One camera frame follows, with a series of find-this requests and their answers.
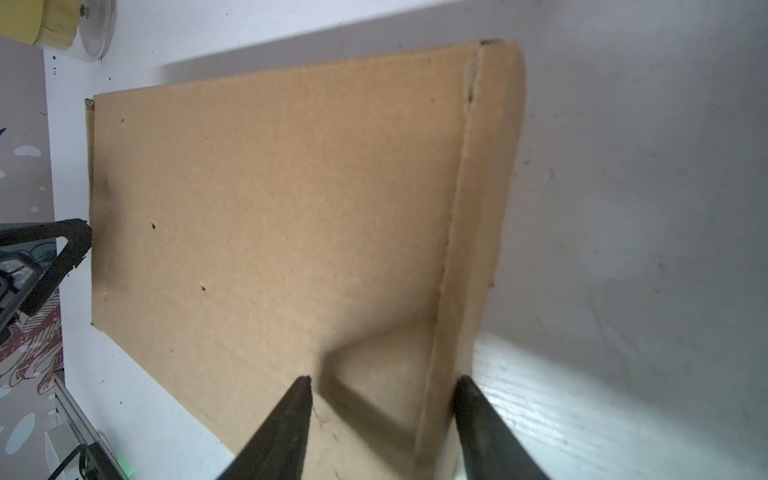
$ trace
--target white table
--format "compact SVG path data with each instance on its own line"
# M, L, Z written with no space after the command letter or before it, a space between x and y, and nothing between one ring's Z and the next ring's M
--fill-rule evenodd
M103 61L45 55L57 219L88 216L93 94L519 41L478 383L553 479L768 478L768 3L119 2ZM89 271L61 285L68 388L132 478L214 478L232 454L90 325Z

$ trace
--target wire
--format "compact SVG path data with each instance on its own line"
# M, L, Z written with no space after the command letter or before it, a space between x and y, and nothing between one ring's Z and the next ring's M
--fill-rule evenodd
M64 459L64 461L51 473L51 476L48 477L48 480L56 480L59 475L64 471L65 468L67 468L67 465L70 464L72 460L74 460L74 457L78 456L78 454L84 454L85 453L85 444L80 444L76 447L74 447L74 450L67 455L67 458Z

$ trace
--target cardboard box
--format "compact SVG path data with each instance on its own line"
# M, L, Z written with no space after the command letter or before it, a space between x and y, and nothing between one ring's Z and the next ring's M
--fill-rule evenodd
M310 374L304 478L449 477L524 99L501 42L97 96L94 324L234 452Z

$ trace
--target transparent plastic container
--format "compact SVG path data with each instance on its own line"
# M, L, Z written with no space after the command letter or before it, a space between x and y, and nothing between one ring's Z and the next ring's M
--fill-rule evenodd
M45 0L35 45L82 61L106 55L114 29L114 0Z

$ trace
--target white tabletop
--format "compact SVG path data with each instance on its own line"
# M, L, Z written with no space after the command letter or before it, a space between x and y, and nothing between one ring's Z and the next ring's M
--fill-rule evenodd
M553 479L768 478L767 28L763 0L119 0L103 61L45 54L55 216L88 216L93 94L519 41L475 378ZM61 285L68 388L132 478L214 478L232 454L90 325L89 272Z

